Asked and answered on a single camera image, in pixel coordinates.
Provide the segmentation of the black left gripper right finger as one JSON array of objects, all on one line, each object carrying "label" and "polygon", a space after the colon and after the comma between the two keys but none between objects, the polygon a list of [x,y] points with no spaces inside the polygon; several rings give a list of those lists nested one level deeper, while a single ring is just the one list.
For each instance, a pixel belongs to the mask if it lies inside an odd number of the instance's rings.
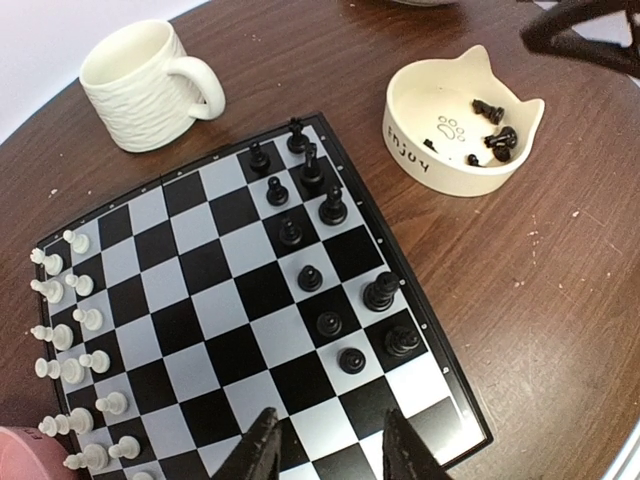
[{"label": "black left gripper right finger", "polygon": [[450,479],[398,408],[385,415],[382,458],[384,480]]}]

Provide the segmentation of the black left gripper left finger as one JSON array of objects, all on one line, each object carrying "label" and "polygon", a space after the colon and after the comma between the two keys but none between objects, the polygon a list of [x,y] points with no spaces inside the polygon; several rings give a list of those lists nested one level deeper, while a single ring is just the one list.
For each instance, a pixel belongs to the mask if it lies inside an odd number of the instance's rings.
[{"label": "black left gripper left finger", "polygon": [[280,460],[281,426],[278,414],[274,407],[266,407],[211,479],[278,479]]}]

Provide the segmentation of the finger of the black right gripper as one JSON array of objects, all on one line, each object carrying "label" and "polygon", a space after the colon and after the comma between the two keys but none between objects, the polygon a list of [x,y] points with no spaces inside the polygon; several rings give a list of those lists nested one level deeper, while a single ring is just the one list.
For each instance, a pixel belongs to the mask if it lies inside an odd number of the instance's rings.
[{"label": "finger of the black right gripper", "polygon": [[[574,31],[579,24],[622,13],[630,43],[585,38]],[[557,1],[520,30],[526,49],[534,54],[581,61],[633,78],[639,76],[639,1]]]}]

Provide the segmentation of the cream bowl of black pieces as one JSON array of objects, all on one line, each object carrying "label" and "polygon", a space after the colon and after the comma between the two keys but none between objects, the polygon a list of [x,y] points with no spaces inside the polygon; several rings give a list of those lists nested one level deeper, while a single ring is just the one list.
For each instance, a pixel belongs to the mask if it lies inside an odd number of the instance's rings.
[{"label": "cream bowl of black pieces", "polygon": [[[480,99],[505,110],[499,125],[476,115]],[[525,163],[545,103],[521,100],[494,73],[484,46],[452,59],[426,59],[400,68],[386,89],[382,135],[395,162],[418,183],[455,197],[500,188]],[[511,126],[518,135],[511,159],[498,161],[484,138]]]}]

